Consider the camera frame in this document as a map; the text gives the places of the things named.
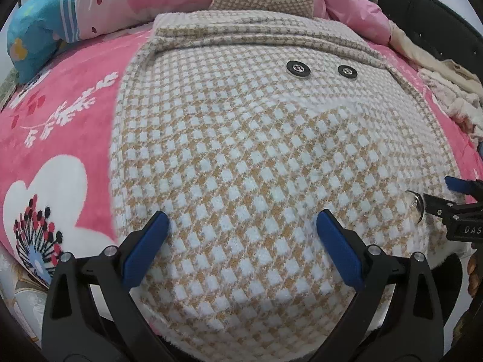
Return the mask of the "beige houndstooth coat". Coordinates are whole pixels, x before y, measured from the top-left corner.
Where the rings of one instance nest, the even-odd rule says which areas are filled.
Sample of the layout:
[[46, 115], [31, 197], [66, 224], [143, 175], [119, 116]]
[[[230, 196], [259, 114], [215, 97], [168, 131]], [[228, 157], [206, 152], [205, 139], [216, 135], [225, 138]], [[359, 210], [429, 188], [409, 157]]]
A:
[[[115, 232], [170, 231], [135, 293], [152, 328], [202, 361], [291, 361], [347, 308], [315, 228], [329, 209], [388, 254], [462, 256], [407, 190], [453, 198], [459, 170], [416, 87], [313, 0], [212, 0], [156, 17], [125, 70], [110, 146]], [[307, 78], [288, 61], [311, 69]], [[339, 75], [349, 65], [356, 79]]]

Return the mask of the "cream fleece blanket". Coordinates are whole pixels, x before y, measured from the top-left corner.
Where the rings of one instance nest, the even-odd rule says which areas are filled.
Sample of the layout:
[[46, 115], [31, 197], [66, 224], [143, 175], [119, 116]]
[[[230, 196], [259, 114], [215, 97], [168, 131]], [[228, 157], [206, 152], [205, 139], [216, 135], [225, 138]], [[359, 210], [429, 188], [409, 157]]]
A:
[[452, 60], [439, 61], [417, 46], [394, 22], [390, 23], [390, 45], [412, 63], [418, 76], [436, 97], [438, 105], [472, 143], [482, 143], [482, 84]]

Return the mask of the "black coat button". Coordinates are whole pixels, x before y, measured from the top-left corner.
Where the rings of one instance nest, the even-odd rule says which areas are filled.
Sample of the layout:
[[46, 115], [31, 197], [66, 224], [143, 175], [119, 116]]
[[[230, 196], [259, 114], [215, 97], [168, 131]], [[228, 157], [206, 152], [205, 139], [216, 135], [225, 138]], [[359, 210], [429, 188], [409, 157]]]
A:
[[301, 61], [288, 61], [286, 70], [297, 78], [307, 78], [311, 75], [311, 69]]
[[344, 78], [356, 79], [358, 77], [357, 70], [349, 65], [339, 65], [337, 71]]

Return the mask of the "pink floral bed sheet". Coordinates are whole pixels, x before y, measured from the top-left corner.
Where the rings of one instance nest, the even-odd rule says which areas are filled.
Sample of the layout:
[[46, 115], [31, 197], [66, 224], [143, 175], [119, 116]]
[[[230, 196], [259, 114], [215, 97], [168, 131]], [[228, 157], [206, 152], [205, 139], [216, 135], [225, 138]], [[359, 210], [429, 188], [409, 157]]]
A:
[[[43, 284], [63, 252], [86, 257], [124, 240], [115, 232], [110, 188], [115, 107], [125, 70], [152, 28], [65, 54], [1, 115], [1, 240]], [[482, 161], [456, 153], [458, 142], [426, 101], [453, 152], [459, 174], [451, 175], [480, 177]]]

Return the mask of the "black headboard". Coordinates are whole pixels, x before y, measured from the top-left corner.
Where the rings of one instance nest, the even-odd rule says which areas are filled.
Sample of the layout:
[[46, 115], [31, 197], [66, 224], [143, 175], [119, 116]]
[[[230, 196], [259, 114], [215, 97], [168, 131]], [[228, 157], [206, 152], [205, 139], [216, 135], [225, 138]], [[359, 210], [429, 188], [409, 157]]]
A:
[[482, 76], [482, 36], [436, 0], [378, 0], [385, 15], [438, 60], [451, 59]]

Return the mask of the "blue cartoon pillow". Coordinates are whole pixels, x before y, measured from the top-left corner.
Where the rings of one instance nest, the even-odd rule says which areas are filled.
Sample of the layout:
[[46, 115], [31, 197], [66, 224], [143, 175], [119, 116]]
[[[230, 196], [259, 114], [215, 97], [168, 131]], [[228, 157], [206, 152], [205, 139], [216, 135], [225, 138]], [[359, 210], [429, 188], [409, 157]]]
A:
[[75, 0], [29, 0], [14, 14], [7, 30], [7, 53], [18, 72], [18, 83], [28, 83], [62, 41], [79, 40]]

